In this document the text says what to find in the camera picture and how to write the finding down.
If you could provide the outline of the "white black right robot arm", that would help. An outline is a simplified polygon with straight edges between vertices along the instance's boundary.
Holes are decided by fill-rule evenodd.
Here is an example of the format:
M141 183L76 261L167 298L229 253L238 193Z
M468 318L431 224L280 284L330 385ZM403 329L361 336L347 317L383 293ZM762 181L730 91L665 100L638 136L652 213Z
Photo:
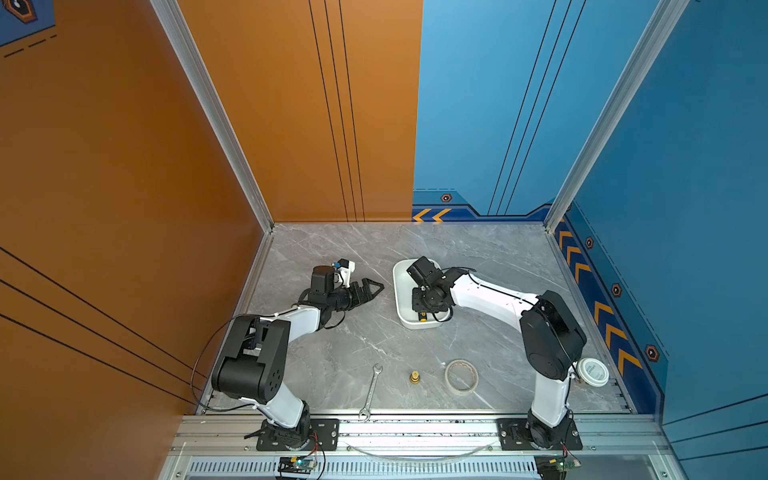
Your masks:
M571 379L577 374L587 337L563 298L514 292L475 277L470 270L441 269L425 257L406 269L415 282L412 309L418 314L452 316L472 309L518 330L525 355L535 370L534 398L527 414L528 441L539 449L566 443L572 424L568 405Z

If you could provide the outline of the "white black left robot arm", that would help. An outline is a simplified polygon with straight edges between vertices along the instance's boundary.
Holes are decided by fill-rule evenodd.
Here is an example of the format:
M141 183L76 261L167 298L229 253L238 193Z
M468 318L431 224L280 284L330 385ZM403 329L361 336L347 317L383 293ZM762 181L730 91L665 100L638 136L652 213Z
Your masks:
M310 441L309 406L283 383L289 343L325 329L333 313L351 311L383 290L382 283L368 278L347 287L322 280L286 311L236 317L213 367L212 389L262 413L259 436L290 449L305 447Z

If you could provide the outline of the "white plastic bin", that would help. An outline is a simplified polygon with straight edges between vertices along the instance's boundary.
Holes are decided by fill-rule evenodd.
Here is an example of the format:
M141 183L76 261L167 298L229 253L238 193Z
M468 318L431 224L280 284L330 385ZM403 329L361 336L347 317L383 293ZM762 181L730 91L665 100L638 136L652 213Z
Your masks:
M449 311L438 312L436 314L427 313L429 321L426 323L419 322L419 313L412 308L412 291L417 285L406 272L406 269L415 260L415 258L401 260L393 267L392 273L397 315L400 319L400 323L410 330L437 328L443 322L447 322L451 318L451 313Z

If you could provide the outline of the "silver combination wrench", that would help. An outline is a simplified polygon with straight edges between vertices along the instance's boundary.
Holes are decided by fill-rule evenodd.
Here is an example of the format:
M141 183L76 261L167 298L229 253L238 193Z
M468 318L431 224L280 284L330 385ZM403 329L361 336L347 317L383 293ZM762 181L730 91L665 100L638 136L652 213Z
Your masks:
M378 378L383 372L383 366L380 364L374 364L372 367L372 376L369 383L369 388L365 398L363 407L358 412L358 419L363 422L367 422L371 417L371 407L377 386Z

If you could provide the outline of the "roll of clear tape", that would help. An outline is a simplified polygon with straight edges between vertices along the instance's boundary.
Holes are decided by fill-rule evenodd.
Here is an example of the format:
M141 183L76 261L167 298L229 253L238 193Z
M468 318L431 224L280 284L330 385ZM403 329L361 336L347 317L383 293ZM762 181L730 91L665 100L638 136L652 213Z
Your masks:
M444 383L447 390L455 396L468 396L479 385L479 373L476 367L465 359L455 359L444 370Z

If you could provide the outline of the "green circuit board left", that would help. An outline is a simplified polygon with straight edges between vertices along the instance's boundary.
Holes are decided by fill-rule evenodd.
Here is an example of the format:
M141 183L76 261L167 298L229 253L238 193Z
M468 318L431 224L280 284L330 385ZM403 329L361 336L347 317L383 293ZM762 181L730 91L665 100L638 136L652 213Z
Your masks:
M318 461L310 457L280 457L277 465L279 478L309 478L318 472Z

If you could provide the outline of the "green circuit board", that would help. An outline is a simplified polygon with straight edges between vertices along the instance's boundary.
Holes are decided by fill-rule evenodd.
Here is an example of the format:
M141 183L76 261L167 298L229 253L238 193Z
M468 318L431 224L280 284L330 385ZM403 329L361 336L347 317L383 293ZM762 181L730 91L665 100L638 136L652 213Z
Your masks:
M535 457L534 460L541 480L566 480L570 471L582 466L574 457Z
M280 457L277 465L279 478L309 478L318 472L318 461L310 457Z

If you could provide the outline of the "green circuit board right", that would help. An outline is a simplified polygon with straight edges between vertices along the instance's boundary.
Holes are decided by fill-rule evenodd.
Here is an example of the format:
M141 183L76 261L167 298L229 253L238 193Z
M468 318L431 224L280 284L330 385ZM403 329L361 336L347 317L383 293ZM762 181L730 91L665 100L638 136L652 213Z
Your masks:
M535 457L534 460L541 480L566 480L570 471L582 466L574 457Z

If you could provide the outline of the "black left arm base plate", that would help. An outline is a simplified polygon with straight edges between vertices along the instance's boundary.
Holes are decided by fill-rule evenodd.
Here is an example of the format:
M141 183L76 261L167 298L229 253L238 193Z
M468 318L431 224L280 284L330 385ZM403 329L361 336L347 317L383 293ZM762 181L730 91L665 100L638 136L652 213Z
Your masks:
M300 420L291 429L270 424L264 420L259 431L256 449L263 452L312 450L318 445L325 452L335 451L339 440L340 420L337 418L311 418Z

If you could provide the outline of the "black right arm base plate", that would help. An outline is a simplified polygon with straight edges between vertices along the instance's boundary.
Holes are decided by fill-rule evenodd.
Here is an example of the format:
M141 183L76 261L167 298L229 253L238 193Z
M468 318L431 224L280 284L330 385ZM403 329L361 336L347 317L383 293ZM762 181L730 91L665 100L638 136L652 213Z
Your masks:
M580 451L580 432L572 415L566 415L555 427L549 427L535 417L500 418L496 420L497 434L504 451Z

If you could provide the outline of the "aluminium front frame rail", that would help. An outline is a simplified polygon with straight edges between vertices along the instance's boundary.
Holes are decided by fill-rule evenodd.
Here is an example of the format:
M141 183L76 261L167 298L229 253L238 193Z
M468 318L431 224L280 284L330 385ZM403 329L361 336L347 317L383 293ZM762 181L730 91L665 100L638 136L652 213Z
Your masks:
M162 479L279 478L280 457L310 457L318 472L297 479L540 479L535 457L574 457L567 479L683 479L685 473L656 422L647 415L579 414L580 451L504 451L488 412L379 411L363 422L350 411L313 418L340 420L335 451L256 449L256 415L183 419L160 471Z

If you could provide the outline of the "aluminium corner post left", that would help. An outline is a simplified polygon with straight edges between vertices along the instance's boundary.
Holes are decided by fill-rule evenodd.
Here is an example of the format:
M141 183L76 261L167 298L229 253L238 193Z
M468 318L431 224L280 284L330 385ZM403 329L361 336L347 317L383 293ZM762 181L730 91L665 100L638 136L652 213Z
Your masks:
M225 107L177 1L151 0L166 37L191 85L209 125L262 231L269 235L274 220L237 138Z

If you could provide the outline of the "aluminium corner post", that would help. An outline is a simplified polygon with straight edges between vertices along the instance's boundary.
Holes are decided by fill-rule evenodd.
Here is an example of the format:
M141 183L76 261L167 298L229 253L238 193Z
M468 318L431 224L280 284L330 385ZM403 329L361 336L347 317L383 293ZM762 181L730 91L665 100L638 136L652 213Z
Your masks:
M564 218L689 3L658 2L543 222L548 234Z
M151 0L166 37L191 85L209 125L262 231L269 235L274 220L237 138L225 107L177 1Z

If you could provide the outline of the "aluminium corner post right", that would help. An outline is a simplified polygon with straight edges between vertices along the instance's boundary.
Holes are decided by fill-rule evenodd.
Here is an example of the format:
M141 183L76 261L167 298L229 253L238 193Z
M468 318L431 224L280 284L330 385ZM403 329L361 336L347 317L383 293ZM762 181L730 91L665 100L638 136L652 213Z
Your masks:
M564 218L689 3L658 2L543 222L548 234Z

